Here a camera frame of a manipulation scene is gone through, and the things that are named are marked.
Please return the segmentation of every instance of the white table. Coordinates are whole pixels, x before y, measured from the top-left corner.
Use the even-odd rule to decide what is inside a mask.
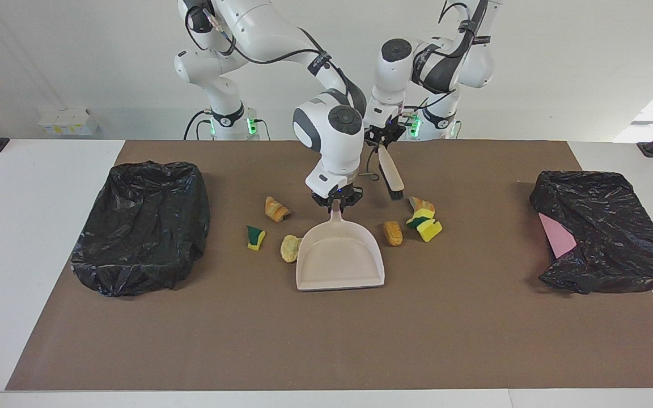
[[[0,406],[653,408],[651,389],[3,392],[123,144],[122,141],[13,140],[0,154]],[[633,144],[571,143],[570,146],[585,170],[623,173],[635,186],[653,219],[653,160],[644,158]]]

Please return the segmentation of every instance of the green sponge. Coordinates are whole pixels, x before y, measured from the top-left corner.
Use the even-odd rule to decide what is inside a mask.
[[[246,226],[248,229],[248,245],[249,250],[261,250],[261,243],[266,238],[266,232],[262,229]]]
[[[427,220],[430,220],[430,219],[428,217],[419,217],[419,218],[416,218],[416,219],[410,219],[410,220],[407,221],[407,227],[410,227],[413,230],[417,230],[417,227],[422,225]]]

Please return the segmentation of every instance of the black cable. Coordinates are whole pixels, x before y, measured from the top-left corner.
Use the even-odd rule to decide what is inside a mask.
[[[473,33],[472,30],[470,30],[469,28],[466,28],[465,31],[470,33],[470,35],[472,36],[472,38],[470,39],[470,44],[472,44],[472,40],[475,38],[475,33]],[[462,52],[458,53],[460,47],[462,47],[462,45],[460,45],[458,47],[458,49],[456,49],[455,52],[453,52],[452,54],[445,54],[444,52],[440,52],[437,49],[435,51],[433,51],[432,53],[435,54],[435,55],[440,55],[441,57],[446,57],[446,58],[451,58],[451,59],[462,58],[462,57],[464,57],[465,54],[467,54],[470,47],[464,48]]]
[[[381,178],[379,177],[379,174],[377,173],[371,173],[370,172],[370,163],[371,163],[371,158],[379,150],[379,145],[377,144],[374,146],[374,149],[371,150],[370,155],[367,157],[367,165],[364,170],[363,174],[360,174],[360,176],[370,176],[371,181],[379,181]]]
[[[326,52],[326,51],[324,51],[324,48],[321,45],[319,45],[319,43],[316,41],[316,39],[314,39],[314,37],[308,31],[304,30],[301,27],[299,28],[299,30],[301,30],[301,32],[304,33],[306,38],[308,38],[309,41],[311,41],[311,44],[313,44],[316,47],[316,49],[318,49],[322,53]],[[352,90],[350,90],[349,78],[347,78],[347,75],[345,75],[344,71],[342,71],[342,68],[339,68],[334,64],[332,64],[332,67],[334,67],[334,70],[336,70],[337,74],[339,74],[339,77],[342,78],[342,82],[344,82],[344,89],[345,89],[345,92],[346,92],[345,95],[346,96],[352,95],[352,98],[354,98],[354,96],[352,94]]]
[[[453,93],[453,92],[454,91],[449,91],[448,93],[445,93],[445,95],[443,95],[439,100],[436,100],[431,104],[428,104],[428,106],[405,106],[403,109],[414,109],[414,111],[417,112],[417,111],[420,111],[420,109],[432,108],[436,104],[441,103],[441,101],[443,101],[445,98],[450,96],[450,94]]]
[[[188,10],[188,12],[186,13],[186,18],[184,19],[186,25],[186,31],[188,31],[188,36],[190,36],[190,38],[193,40],[193,44],[195,44],[195,46],[197,46],[201,51],[207,51],[208,50],[207,48],[201,47],[200,44],[198,44],[198,41],[195,41],[195,37],[193,36],[193,33],[190,31],[190,27],[188,27],[188,15],[190,15],[191,11],[194,8],[196,7],[191,8],[191,10]]]
[[[185,18],[185,26],[186,26],[186,30],[188,31],[188,35],[189,35],[190,38],[193,40],[193,43],[194,43],[194,44],[195,44],[195,45],[196,45],[196,46],[197,46],[201,51],[207,51],[206,48],[201,47],[200,44],[198,44],[198,42],[195,41],[195,37],[193,36],[193,34],[191,33],[190,28],[188,27],[188,16],[187,16],[187,15],[186,15],[186,18]],[[268,60],[268,61],[258,61],[258,60],[256,60],[256,59],[252,59],[251,57],[248,57],[246,54],[244,54],[244,53],[243,53],[243,52],[238,48],[238,46],[236,46],[236,40],[235,40],[235,38],[234,38],[234,39],[229,39],[229,38],[228,38],[228,35],[225,34],[225,33],[223,34],[223,38],[225,38],[226,41],[228,41],[228,43],[231,44],[231,47],[228,49],[227,53],[228,53],[228,52],[231,52],[231,53],[232,53],[233,50],[235,50],[236,52],[238,52],[238,54],[241,55],[241,57],[244,57],[244,59],[246,59],[248,62],[253,62],[254,64],[259,64],[259,65],[268,65],[268,64],[273,64],[273,63],[275,63],[275,62],[280,62],[280,61],[283,61],[283,60],[285,60],[285,59],[287,59],[287,58],[293,57],[293,56],[298,55],[298,54],[303,54],[303,53],[305,53],[305,52],[313,52],[313,53],[316,53],[316,54],[320,54],[320,52],[317,51],[316,49],[300,49],[300,50],[298,50],[298,51],[293,51],[293,52],[290,52],[290,53],[288,53],[288,54],[284,54],[284,55],[282,55],[282,56],[280,56],[280,57],[278,57],[278,58],[270,59],[270,60]]]
[[[467,7],[466,3],[452,3],[450,6],[448,6],[448,0],[445,0],[445,5],[443,5],[443,11],[440,13],[440,18],[438,19],[438,24],[443,23],[443,18],[445,18],[445,15],[450,11],[451,8],[453,7],[463,7],[466,12],[470,10],[470,8]]]
[[[430,98],[429,96],[425,98],[425,100],[421,101],[418,106],[405,106],[403,109],[414,109],[414,112],[417,112],[419,109],[422,109],[422,106],[429,98]]]
[[[264,124],[264,126],[266,127],[266,137],[268,137],[269,140],[272,139],[272,133],[269,132],[269,124],[267,124],[266,121],[264,121],[264,119],[256,119],[253,123],[254,124]]]
[[[201,116],[202,114],[207,114],[207,112],[208,111],[206,110],[199,110],[198,113],[194,114],[194,116],[188,122],[188,126],[186,126],[186,132],[183,134],[183,140],[188,140],[188,132],[190,131],[190,127],[193,126],[193,122],[195,122],[198,116]]]
[[[200,140],[200,126],[202,124],[210,124],[210,121],[208,119],[204,121],[198,122],[198,124],[195,126],[195,138]]]

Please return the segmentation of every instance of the sponge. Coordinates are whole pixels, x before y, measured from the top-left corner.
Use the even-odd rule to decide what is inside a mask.
[[[435,212],[435,206],[430,201],[425,201],[424,199],[419,199],[417,197],[410,197],[410,205],[414,211],[419,209],[428,209]]]
[[[417,229],[418,225],[422,224],[426,220],[433,219],[435,217],[435,212],[429,209],[419,209],[415,211],[414,216],[407,220],[407,227],[412,228],[413,230]]]
[[[266,232],[256,227],[246,226],[248,229],[248,245],[249,250],[261,250],[261,244],[266,238]]]
[[[293,235],[287,235],[283,238],[282,242],[282,258],[287,264],[296,262],[299,255],[299,247],[301,246],[302,238]]]
[[[283,221],[283,217],[291,214],[291,210],[276,201],[274,197],[269,196],[266,198],[265,214],[274,222],[279,223]]]
[[[420,225],[417,225],[417,232],[426,243],[430,242],[437,234],[443,230],[443,225],[438,220],[426,220]]]
[[[402,230],[400,225],[394,220],[384,223],[384,235],[387,237],[387,242],[393,246],[398,247],[402,245]]]

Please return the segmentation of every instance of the dustpan handle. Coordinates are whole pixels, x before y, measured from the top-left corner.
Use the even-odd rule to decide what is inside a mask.
[[[332,202],[332,217],[329,220],[332,220],[333,222],[339,222],[342,220],[342,207],[340,206],[339,199],[335,199],[334,202]]]

